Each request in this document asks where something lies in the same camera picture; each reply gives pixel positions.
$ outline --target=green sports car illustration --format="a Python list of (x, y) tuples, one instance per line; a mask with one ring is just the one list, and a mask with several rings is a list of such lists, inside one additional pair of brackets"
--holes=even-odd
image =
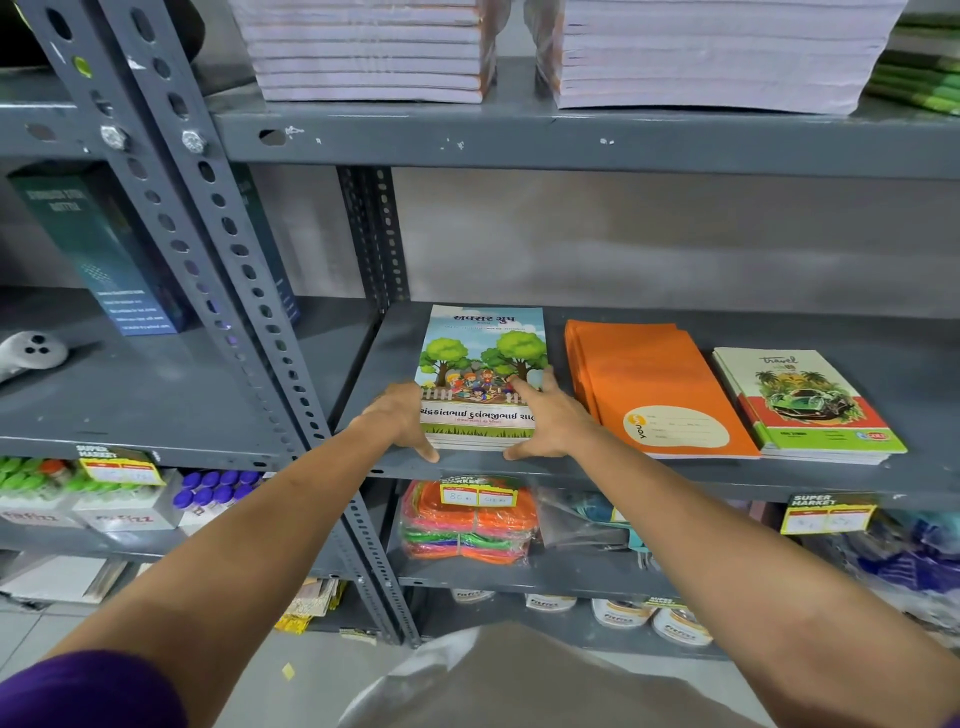
[(793, 420), (836, 420), (853, 407), (844, 394), (818, 389), (777, 392), (767, 401), (775, 412)]

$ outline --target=price sticker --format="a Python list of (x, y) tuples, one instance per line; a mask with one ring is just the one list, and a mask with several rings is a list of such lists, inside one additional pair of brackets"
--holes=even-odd
[(445, 505), (468, 505), (476, 508), (513, 508), (517, 491), (491, 485), (487, 478), (451, 477), (440, 481), (440, 502)]
[(80, 464), (94, 480), (104, 483), (165, 485), (163, 476), (145, 452), (102, 445), (77, 445)]
[(787, 503), (780, 533), (808, 536), (814, 533), (865, 531), (876, 510), (865, 494), (802, 494)]

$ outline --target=hand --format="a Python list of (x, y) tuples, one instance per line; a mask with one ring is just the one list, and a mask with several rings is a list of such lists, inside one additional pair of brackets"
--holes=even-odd
[(415, 381), (391, 384), (353, 421), (378, 420), (378, 426), (391, 433), (391, 443), (398, 448), (413, 448), (427, 462), (436, 463), (440, 454), (427, 442), (420, 427), (422, 396), (423, 390)]
[(582, 404), (560, 389), (553, 367), (543, 371), (542, 392), (518, 376), (510, 377), (510, 385), (530, 405), (537, 427), (532, 438), (503, 451), (505, 460), (569, 455), (578, 442), (601, 428)]

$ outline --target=notebook stack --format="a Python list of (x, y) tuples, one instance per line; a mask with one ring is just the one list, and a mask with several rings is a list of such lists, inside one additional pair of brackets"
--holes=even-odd
[(539, 388), (546, 363), (542, 308), (434, 305), (414, 377), (427, 440), (503, 450), (533, 437), (530, 407), (507, 379)]
[(618, 438), (656, 458), (758, 458), (690, 335), (674, 324), (566, 323), (577, 399)]
[(526, 0), (561, 109), (697, 106), (848, 114), (903, 0)]
[(713, 360), (753, 425), (763, 457), (879, 465), (906, 452), (816, 351), (720, 347)]
[(880, 55), (867, 92), (960, 114), (960, 15), (905, 14)]
[(230, 0), (267, 101), (479, 104), (509, 0)]

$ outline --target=travel notebook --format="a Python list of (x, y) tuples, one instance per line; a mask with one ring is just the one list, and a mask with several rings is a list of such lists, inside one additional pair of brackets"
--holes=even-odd
[(414, 379), (420, 423), (435, 448), (503, 450), (534, 434), (534, 416), (507, 377), (540, 387), (542, 308), (436, 304)]
[(656, 458), (757, 458), (759, 452), (686, 331), (674, 324), (566, 323), (577, 399)]
[(877, 465), (907, 452), (893, 430), (818, 352), (713, 351), (764, 457)]

